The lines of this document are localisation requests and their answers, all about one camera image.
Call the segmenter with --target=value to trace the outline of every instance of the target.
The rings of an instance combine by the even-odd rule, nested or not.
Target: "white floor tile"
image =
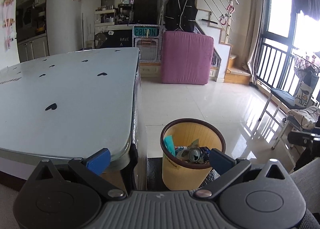
[[[162,149],[160,146],[160,134],[164,125],[147,126],[148,137],[148,158],[162,157]]]
[[[142,79],[148,157],[162,157],[160,133],[165,125],[175,119],[195,118],[209,122],[222,133],[226,154],[230,157],[246,157],[256,164],[275,158],[290,171],[293,164],[284,144],[280,142],[274,151],[271,150],[281,128],[267,114],[252,136],[266,101],[260,91],[244,85],[214,81],[204,86],[162,84],[159,79]],[[275,109],[270,103],[268,110],[274,113]],[[284,117],[279,112],[276,119],[282,121]],[[295,160],[299,157],[295,148],[289,153]]]

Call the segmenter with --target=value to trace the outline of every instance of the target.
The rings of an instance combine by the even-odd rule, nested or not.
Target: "beige curtain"
[[[259,40],[262,28],[265,0],[251,0],[247,39],[242,54],[242,67],[249,71],[252,83],[256,84]]]

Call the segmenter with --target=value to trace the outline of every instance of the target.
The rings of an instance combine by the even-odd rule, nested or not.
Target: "window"
[[[292,0],[267,0],[257,76],[269,87],[294,95],[299,78],[294,73],[295,49],[320,51],[320,21],[297,14]],[[318,82],[313,97],[320,91]]]

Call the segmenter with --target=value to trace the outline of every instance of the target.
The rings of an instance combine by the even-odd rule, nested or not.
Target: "table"
[[[0,171],[27,179],[43,158],[66,163],[108,148],[111,172],[132,172],[138,155],[143,189],[147,139],[138,66],[138,48],[106,48],[2,69]]]

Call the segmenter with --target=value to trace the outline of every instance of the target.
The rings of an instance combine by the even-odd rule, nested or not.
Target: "plastic wrap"
[[[138,163],[134,168],[134,180],[138,190],[146,190],[148,141],[147,129],[142,114],[142,90],[139,63],[137,67],[134,84],[131,143],[134,144],[138,152]]]

